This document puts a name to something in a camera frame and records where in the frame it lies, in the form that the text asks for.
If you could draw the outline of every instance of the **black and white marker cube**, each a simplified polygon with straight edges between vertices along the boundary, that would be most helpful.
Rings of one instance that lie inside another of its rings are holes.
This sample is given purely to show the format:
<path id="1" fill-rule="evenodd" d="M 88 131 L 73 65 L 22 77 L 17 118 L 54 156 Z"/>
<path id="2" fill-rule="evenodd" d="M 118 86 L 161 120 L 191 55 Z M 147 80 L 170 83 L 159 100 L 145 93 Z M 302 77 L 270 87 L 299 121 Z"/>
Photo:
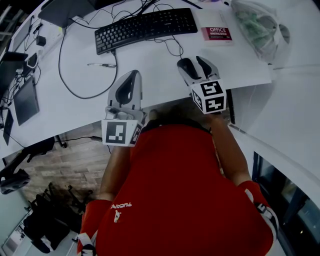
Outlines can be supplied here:
<path id="1" fill-rule="evenodd" d="M 226 110 L 227 94 L 221 79 L 190 85 L 192 99 L 204 114 Z"/>
<path id="2" fill-rule="evenodd" d="M 141 133 L 142 124 L 137 120 L 101 121 L 102 143 L 104 145 L 134 147 Z"/>

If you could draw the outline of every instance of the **white cable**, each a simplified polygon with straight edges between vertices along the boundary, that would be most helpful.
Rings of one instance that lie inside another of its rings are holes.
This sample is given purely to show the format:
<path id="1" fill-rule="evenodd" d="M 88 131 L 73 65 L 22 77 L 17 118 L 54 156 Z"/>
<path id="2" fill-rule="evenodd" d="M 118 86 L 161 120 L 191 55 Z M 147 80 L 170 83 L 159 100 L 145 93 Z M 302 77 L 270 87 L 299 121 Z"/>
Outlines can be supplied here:
<path id="1" fill-rule="evenodd" d="M 253 91 L 252 91 L 252 94 L 251 94 L 251 96 L 250 96 L 250 99 L 249 99 L 249 103 L 248 103 L 248 107 L 247 107 L 247 109 L 246 109 L 246 112 L 248 112 L 248 110 L 249 110 L 249 108 L 250 108 L 251 100 L 252 100 L 253 95 L 255 94 L 256 87 L 257 87 L 257 86 L 255 85 L 255 86 L 254 86 L 254 89 L 253 89 Z M 244 114 L 245 114 L 245 113 L 242 114 L 241 124 L 240 124 L 240 128 L 239 128 L 238 132 L 240 132 L 240 130 L 241 130 L 241 128 L 242 128 L 242 125 L 243 125 L 243 122 L 244 122 Z"/>

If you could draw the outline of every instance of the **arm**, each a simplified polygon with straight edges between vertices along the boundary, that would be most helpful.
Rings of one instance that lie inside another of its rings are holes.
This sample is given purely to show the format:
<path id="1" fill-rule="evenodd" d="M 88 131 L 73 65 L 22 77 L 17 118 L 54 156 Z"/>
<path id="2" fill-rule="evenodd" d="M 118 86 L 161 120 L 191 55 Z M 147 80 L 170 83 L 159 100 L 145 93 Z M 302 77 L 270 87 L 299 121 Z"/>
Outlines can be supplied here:
<path id="1" fill-rule="evenodd" d="M 212 138 L 225 176 L 236 186 L 251 181 L 248 165 L 222 115 L 210 115 Z"/>
<path id="2" fill-rule="evenodd" d="M 99 199 L 113 201 L 130 171 L 130 148 L 116 146 L 105 168 Z"/>

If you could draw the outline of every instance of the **window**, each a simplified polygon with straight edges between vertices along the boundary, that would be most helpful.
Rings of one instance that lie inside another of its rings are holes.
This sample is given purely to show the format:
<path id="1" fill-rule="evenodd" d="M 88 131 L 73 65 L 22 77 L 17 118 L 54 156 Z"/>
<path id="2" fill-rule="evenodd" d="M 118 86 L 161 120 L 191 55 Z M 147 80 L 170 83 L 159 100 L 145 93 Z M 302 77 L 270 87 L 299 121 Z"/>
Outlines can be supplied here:
<path id="1" fill-rule="evenodd" d="M 320 209 L 314 202 L 257 153 L 252 179 L 278 217 L 278 240 L 286 255 L 320 255 Z"/>

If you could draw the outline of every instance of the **black keyboard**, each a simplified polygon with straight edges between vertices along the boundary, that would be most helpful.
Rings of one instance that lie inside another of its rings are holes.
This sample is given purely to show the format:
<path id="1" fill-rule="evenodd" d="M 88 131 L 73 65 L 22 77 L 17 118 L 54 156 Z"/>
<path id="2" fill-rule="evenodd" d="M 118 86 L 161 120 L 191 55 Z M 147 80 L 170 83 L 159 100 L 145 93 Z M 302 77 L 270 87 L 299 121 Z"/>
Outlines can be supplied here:
<path id="1" fill-rule="evenodd" d="M 189 8 L 161 10 L 119 20 L 94 32 L 96 54 L 148 39 L 197 33 Z"/>

